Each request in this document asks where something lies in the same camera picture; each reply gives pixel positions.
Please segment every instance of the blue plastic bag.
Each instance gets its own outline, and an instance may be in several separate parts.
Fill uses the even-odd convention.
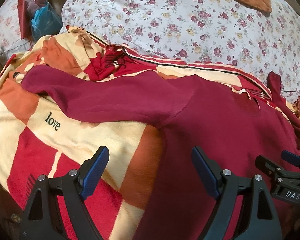
[[[35,41],[44,35],[58,34],[61,27],[62,20],[49,3],[36,10],[31,20],[31,32]]]

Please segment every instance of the clear plastic bag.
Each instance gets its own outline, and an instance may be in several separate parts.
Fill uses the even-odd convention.
[[[48,4],[47,0],[25,0],[28,3],[27,12],[32,17],[37,10],[45,7]]]

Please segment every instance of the silver screw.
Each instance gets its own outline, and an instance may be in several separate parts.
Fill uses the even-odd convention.
[[[257,180],[257,181],[260,181],[262,180],[262,176],[257,174],[256,176],[254,176],[254,178]]]
[[[75,176],[75,175],[77,175],[78,174],[78,171],[77,170],[71,170],[71,171],[69,171],[69,175],[70,176]]]
[[[16,224],[20,224],[21,223],[21,217],[19,217],[17,214],[12,214],[11,215],[11,220],[13,222],[15,222]]]
[[[45,178],[46,176],[42,174],[38,177],[38,181],[43,181]]]
[[[226,175],[226,176],[229,176],[229,175],[231,175],[231,170],[224,169],[224,170],[222,171],[222,173],[223,173],[224,175]]]

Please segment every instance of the bed sheet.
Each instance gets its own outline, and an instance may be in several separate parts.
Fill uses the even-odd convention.
[[[5,63],[14,53],[31,47],[31,41],[21,39],[18,0],[5,0],[0,8],[0,60]]]
[[[223,62],[266,83],[282,77],[282,95],[300,94],[300,17],[271,0],[266,17],[234,0],[68,0],[64,25],[81,26],[145,55]]]

